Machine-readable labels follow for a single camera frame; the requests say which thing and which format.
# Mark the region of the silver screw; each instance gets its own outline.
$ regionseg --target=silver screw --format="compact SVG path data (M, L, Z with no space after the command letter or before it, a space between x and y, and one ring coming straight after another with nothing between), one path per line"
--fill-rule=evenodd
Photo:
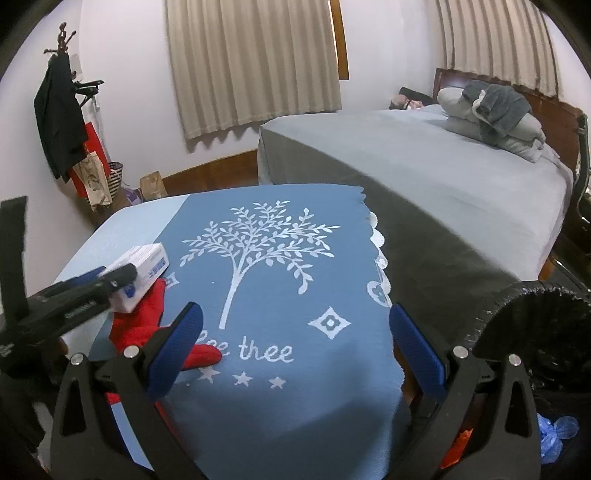
M139 347L137 345L129 345L123 350L123 355L127 358L135 358L139 353Z
M84 355L82 355L81 353L75 353L74 355L72 355L72 358L70 358L70 363L72 365L80 365L83 361Z
M465 346L462 345L456 345L453 348L453 354L458 357L458 358L466 358L468 356L468 349Z
M519 355L516 355L514 353L509 355L508 360L509 360L509 363L511 365L513 365L514 367L518 367L521 365L521 358L519 358Z

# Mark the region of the curtain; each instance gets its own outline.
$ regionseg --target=curtain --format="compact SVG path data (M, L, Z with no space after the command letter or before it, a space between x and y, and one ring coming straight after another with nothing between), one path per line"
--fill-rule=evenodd
M558 95L550 35L531 0L432 0L446 68L498 77Z
M168 0L185 137L341 108L326 0Z

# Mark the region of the wooden window frame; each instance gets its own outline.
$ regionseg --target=wooden window frame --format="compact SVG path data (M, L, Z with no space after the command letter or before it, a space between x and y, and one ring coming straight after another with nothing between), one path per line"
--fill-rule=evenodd
M335 35L336 60L339 68L339 80L349 80L349 61L347 60L347 44L343 15L340 11L340 0L329 0L332 14L333 34Z

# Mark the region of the bed headboard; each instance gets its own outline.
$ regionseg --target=bed headboard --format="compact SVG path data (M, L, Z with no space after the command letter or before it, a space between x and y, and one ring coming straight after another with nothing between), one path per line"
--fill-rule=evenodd
M458 70L437 69L433 84L433 98L437 99L437 94L442 88L464 88L470 80L484 80L488 83L498 83L500 85L511 84L511 82L496 77L465 73ZM568 103L560 102L556 98L548 97L520 85L513 85L513 88L527 98L531 105L532 115L542 124L548 145L558 152L562 163L574 172L579 158L579 124L577 118L582 115L583 111Z

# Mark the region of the white box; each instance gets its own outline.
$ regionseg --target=white box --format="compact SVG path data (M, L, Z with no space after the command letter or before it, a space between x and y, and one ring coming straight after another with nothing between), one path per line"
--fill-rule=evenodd
M138 276L132 285L128 285L111 295L111 308L115 312L130 313L133 311L156 279L168 267L168 256L162 244L133 247L109 265L102 274L129 263L135 265Z

